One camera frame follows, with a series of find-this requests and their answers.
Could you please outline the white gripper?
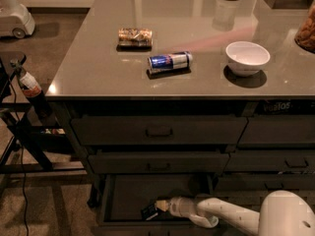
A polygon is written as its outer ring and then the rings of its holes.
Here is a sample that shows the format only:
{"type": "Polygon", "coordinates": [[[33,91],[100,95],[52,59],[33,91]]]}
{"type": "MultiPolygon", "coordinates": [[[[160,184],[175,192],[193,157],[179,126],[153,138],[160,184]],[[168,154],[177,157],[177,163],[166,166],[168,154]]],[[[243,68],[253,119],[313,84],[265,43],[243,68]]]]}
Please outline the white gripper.
{"type": "Polygon", "coordinates": [[[175,197],[169,200],[157,200],[156,208],[169,211],[173,216],[190,218],[196,213],[195,203],[192,199],[175,197]]]}

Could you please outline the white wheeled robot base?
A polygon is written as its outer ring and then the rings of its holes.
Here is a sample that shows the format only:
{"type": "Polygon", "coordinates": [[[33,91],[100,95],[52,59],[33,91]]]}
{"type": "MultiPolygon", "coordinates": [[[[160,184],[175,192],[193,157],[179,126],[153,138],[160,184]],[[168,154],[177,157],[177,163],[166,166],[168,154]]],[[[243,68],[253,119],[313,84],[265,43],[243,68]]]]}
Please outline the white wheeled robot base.
{"type": "Polygon", "coordinates": [[[22,39],[32,35],[35,22],[26,6],[18,0],[0,0],[0,36],[22,39]]]}

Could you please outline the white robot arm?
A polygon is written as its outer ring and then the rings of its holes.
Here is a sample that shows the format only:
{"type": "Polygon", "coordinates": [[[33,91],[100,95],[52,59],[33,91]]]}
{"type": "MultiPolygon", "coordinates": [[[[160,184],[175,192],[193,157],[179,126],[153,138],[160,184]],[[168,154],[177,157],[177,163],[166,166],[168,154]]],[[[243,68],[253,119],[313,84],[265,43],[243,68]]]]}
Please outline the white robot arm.
{"type": "Polygon", "coordinates": [[[315,236],[312,208],[300,196],[284,190],[270,193],[259,211],[204,195],[157,200],[156,208],[204,228],[214,228],[222,219],[246,236],[315,236]]]}

